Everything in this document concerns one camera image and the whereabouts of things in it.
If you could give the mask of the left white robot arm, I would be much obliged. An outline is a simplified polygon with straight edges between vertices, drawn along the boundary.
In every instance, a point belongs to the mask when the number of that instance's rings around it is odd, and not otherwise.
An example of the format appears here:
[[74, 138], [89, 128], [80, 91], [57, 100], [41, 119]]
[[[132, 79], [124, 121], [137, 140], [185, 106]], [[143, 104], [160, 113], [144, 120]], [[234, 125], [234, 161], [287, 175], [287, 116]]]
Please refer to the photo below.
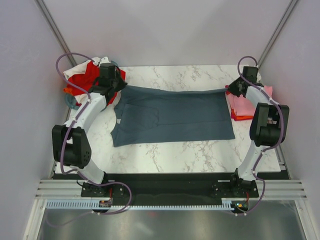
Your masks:
[[127, 83], [121, 76], [120, 68], [111, 62], [101, 63], [98, 70], [98, 77], [86, 93], [86, 101], [73, 118], [52, 128], [52, 148], [54, 160], [60, 163], [62, 174], [78, 174], [93, 184], [95, 194], [104, 197], [109, 193], [110, 185], [103, 180], [104, 171], [92, 160], [87, 133], [99, 113]]

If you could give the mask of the grey-blue t shirt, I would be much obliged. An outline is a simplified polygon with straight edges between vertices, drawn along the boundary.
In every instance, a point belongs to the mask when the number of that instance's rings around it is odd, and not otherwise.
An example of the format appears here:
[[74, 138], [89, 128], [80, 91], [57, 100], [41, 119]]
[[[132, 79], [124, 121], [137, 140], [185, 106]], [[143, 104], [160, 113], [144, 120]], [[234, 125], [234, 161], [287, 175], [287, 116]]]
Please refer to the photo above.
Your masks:
[[233, 140], [224, 88], [165, 91], [127, 86], [114, 107], [113, 146]]

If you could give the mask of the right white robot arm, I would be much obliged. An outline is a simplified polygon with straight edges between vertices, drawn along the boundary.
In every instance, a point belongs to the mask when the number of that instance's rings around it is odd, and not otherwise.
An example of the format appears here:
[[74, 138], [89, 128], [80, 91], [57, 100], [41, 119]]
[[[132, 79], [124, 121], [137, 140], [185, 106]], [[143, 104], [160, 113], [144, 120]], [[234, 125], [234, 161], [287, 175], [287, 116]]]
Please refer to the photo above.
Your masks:
[[258, 178], [259, 165], [266, 151], [279, 146], [286, 138], [290, 108], [279, 104], [258, 82], [258, 68], [244, 66], [240, 77], [234, 80], [227, 91], [236, 97], [244, 97], [254, 107], [254, 115], [249, 129], [251, 140], [248, 152], [235, 170], [236, 180], [229, 184], [229, 191], [235, 197], [247, 191], [244, 181]]

